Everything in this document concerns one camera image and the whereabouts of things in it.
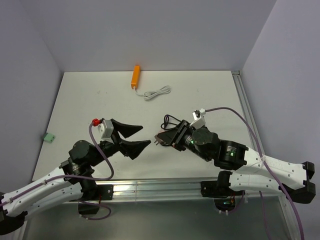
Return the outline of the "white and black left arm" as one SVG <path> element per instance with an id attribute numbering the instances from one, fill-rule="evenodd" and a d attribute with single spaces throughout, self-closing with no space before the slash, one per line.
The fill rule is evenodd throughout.
<path id="1" fill-rule="evenodd" d="M 111 180 L 115 174 L 109 158 L 121 153 L 131 160 L 136 159 L 151 144 L 150 140 L 127 141 L 126 139 L 143 129 L 141 125 L 120 123 L 110 120 L 93 119 L 89 135 L 98 128 L 101 142 L 77 141 L 68 152 L 69 157 L 53 171 L 32 183 L 0 195 L 0 234 L 7 235 L 21 228 L 34 214 L 69 201 L 91 201 L 100 193 L 94 178 L 94 167 L 106 162 L 110 176 L 101 181 Z"/>

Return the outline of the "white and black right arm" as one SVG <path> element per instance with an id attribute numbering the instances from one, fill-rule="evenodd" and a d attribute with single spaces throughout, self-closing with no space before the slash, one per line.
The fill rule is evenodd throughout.
<path id="1" fill-rule="evenodd" d="M 159 132 L 155 139 L 180 152 L 189 150 L 221 170 L 216 180 L 201 182 L 203 197 L 226 198 L 244 191 L 261 191 L 276 196 L 288 194 L 294 203 L 309 204 L 316 196 L 316 186 L 311 182 L 315 173 L 312 162 L 297 164 L 260 156 L 244 144 L 219 139 L 207 127 L 196 129 L 187 121 Z"/>

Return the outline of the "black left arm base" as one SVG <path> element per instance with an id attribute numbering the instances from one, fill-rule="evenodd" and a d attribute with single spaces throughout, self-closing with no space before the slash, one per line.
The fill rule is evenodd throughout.
<path id="1" fill-rule="evenodd" d="M 97 185 L 93 191 L 87 192 L 78 202 L 78 213 L 81 217 L 92 218 L 100 210 L 102 201 L 110 201 L 113 198 L 114 186 L 112 184 Z"/>

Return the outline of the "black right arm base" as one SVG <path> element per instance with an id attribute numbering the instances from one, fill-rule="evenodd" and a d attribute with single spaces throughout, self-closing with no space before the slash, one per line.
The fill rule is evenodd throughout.
<path id="1" fill-rule="evenodd" d="M 245 195 L 243 190 L 232 190 L 230 177 L 233 173 L 230 171 L 221 171 L 217 180 L 206 180 L 200 182 L 200 193 L 204 198 L 213 198 L 215 207 L 222 212 L 235 210 L 237 206 L 236 197 Z"/>

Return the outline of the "pink and brown plug adapter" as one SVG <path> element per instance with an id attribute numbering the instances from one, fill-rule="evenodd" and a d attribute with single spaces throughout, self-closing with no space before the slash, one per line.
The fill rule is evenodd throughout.
<path id="1" fill-rule="evenodd" d="M 161 146 L 163 146 L 163 147 L 168 147 L 168 146 L 169 146 L 165 141 L 163 141 L 163 140 L 159 137 L 158 134 L 156 134 L 156 135 L 154 136 L 154 139 L 155 139 L 154 143 L 155 143 L 156 146 L 157 146 L 157 145 L 161 145 Z"/>

